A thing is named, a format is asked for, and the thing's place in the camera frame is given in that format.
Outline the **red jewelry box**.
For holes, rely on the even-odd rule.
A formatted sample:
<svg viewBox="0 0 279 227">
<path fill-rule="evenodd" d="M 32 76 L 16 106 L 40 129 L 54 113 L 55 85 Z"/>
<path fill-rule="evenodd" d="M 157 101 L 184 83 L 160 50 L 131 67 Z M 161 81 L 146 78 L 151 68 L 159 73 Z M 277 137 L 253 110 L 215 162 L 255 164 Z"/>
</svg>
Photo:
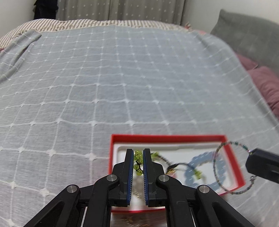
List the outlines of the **red jewelry box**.
<svg viewBox="0 0 279 227">
<path fill-rule="evenodd" d="M 217 194 L 227 188 L 235 191 L 245 186 L 244 176 L 236 156 L 227 145 L 217 147 L 227 140 L 224 135 L 123 135 L 113 134 L 110 142 L 109 172 L 124 161 L 127 149 L 141 154 L 149 148 L 152 161 L 163 166 L 166 174 L 182 184 L 198 187 L 206 184 Z"/>
</svg>

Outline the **purple pillow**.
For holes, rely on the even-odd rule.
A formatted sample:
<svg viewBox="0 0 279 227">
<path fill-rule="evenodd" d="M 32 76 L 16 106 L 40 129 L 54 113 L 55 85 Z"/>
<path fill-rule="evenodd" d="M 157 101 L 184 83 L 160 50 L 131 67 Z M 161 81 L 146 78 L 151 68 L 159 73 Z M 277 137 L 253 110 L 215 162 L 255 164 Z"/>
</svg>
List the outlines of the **purple pillow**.
<svg viewBox="0 0 279 227">
<path fill-rule="evenodd" d="M 242 66 L 251 76 L 253 83 L 262 94 L 267 102 L 269 108 L 278 119 L 279 113 L 279 89 L 277 75 L 266 66 L 259 66 L 259 64 L 247 57 L 236 53 Z"/>
</svg>

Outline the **grey grid bedspread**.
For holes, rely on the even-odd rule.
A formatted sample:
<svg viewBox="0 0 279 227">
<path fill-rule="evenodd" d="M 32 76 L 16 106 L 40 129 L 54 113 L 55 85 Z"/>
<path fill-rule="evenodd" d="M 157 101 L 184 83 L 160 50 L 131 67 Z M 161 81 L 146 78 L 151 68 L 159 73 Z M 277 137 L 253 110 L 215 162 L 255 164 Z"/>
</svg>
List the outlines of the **grey grid bedspread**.
<svg viewBox="0 0 279 227">
<path fill-rule="evenodd" d="M 1 51 L 1 226 L 105 176 L 112 134 L 224 134 L 278 153 L 278 120 L 217 37 L 31 30 Z"/>
</svg>

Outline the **grey pillow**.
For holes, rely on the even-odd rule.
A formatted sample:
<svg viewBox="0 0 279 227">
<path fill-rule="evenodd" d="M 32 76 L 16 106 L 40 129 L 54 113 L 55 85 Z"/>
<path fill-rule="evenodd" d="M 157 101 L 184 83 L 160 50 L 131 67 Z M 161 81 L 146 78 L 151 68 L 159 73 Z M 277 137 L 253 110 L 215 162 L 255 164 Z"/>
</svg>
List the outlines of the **grey pillow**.
<svg viewBox="0 0 279 227">
<path fill-rule="evenodd" d="M 235 52 L 278 74 L 278 24 L 221 9 L 211 34 Z"/>
</svg>

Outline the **grey dotted curtain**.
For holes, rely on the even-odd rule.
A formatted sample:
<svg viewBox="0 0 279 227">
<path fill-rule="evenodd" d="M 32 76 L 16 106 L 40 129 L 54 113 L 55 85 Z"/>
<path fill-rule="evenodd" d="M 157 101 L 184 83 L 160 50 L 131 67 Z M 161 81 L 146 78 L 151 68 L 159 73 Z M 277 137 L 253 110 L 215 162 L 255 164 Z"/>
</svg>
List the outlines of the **grey dotted curtain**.
<svg viewBox="0 0 279 227">
<path fill-rule="evenodd" d="M 187 1 L 71 0 L 58 1 L 57 20 L 154 20 L 184 26 Z"/>
</svg>

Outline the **striped brown bed sheet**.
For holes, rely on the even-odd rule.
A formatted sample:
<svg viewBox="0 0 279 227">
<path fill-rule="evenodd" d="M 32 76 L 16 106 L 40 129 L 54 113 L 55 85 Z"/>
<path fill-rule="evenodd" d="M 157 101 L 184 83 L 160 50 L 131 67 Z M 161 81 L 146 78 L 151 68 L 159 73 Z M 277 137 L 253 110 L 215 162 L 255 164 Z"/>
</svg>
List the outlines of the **striped brown bed sheet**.
<svg viewBox="0 0 279 227">
<path fill-rule="evenodd" d="M 6 35 L 1 37 L 1 50 L 5 49 L 15 38 L 21 36 L 23 33 L 29 30 L 35 30 L 41 32 L 56 32 L 64 30 L 74 30 L 80 28 L 89 27 L 103 27 L 109 25 L 116 25 L 121 27 L 133 27 L 133 28 L 157 28 L 163 30 L 186 30 L 191 31 L 192 26 L 190 23 L 186 23 L 184 26 L 168 24 L 154 20 L 105 20 L 97 21 L 91 19 L 76 19 L 60 21 L 55 19 L 36 19 L 26 22 L 17 28 L 11 30 Z"/>
</svg>

